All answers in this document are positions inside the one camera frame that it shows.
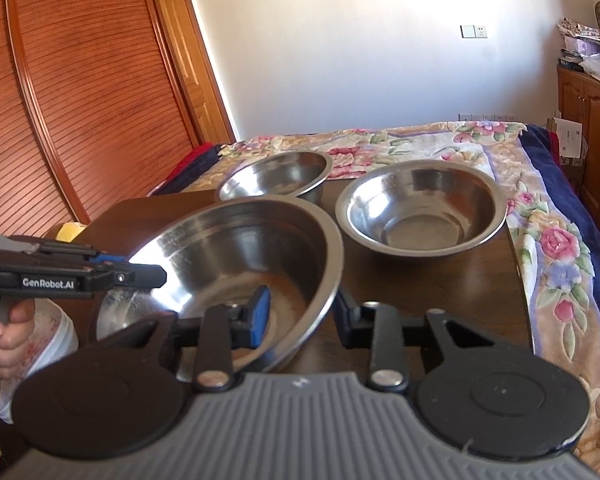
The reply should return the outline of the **person's left hand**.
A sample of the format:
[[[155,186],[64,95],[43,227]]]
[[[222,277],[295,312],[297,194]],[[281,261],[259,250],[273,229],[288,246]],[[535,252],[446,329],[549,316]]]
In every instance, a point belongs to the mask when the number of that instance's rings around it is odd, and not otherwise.
[[[35,303],[31,298],[13,304],[8,322],[0,321],[0,379],[16,376],[34,330]]]

